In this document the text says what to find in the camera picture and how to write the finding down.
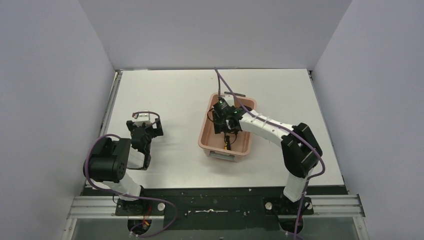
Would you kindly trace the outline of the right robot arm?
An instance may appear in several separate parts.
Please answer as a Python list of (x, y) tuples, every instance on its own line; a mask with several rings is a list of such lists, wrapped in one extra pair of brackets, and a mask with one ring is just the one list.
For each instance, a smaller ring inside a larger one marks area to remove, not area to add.
[(247, 132), (280, 147), (284, 166), (289, 172), (283, 195), (292, 202), (301, 199), (307, 180), (323, 155), (307, 124), (278, 122), (245, 105), (236, 107), (223, 97), (212, 106), (211, 115), (216, 134)]

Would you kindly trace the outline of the yellow black handled screwdriver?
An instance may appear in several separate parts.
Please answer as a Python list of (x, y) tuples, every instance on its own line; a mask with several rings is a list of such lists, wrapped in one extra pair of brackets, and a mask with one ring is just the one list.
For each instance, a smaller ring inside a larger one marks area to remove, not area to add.
[(224, 149), (228, 151), (231, 150), (231, 139), (227, 134), (224, 135)]

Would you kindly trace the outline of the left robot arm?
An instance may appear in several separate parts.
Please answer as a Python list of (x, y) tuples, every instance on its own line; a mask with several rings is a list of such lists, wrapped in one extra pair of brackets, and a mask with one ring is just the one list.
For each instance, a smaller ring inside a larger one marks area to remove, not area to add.
[(144, 188), (129, 176), (127, 170), (145, 171), (149, 168), (152, 139), (163, 136), (164, 132), (159, 117), (154, 121), (149, 117), (128, 120), (126, 127), (129, 138), (106, 134), (98, 139), (84, 162), (83, 174), (92, 187), (102, 190), (93, 181), (103, 183), (107, 192), (128, 201), (129, 210), (141, 215), (148, 208), (149, 198), (144, 196)]

